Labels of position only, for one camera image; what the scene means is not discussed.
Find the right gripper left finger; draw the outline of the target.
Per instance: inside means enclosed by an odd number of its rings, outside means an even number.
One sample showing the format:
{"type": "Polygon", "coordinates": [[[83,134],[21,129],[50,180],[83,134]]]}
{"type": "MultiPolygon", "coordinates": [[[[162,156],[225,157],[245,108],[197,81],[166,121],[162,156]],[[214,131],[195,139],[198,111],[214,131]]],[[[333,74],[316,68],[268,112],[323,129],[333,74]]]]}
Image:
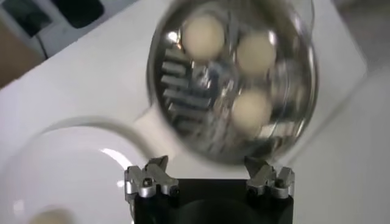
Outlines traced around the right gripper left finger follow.
{"type": "Polygon", "coordinates": [[[158,193],[177,197],[179,195],[179,181],[165,172],[168,161],[169,158],[165,155],[151,158],[142,169],[138,166],[129,166],[124,171],[126,202],[134,201],[137,196],[151,198],[158,193]]]}

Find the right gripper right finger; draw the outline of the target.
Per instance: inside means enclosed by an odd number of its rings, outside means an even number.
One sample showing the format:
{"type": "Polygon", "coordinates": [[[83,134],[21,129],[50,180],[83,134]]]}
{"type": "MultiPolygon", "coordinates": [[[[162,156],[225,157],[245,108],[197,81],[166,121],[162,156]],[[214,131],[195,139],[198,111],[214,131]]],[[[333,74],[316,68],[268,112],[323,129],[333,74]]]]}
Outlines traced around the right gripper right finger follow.
{"type": "Polygon", "coordinates": [[[250,178],[246,181],[248,192],[259,197],[265,193],[276,199],[294,195],[295,173],[289,167],[275,169],[267,161],[245,157],[244,165],[250,178]]]}

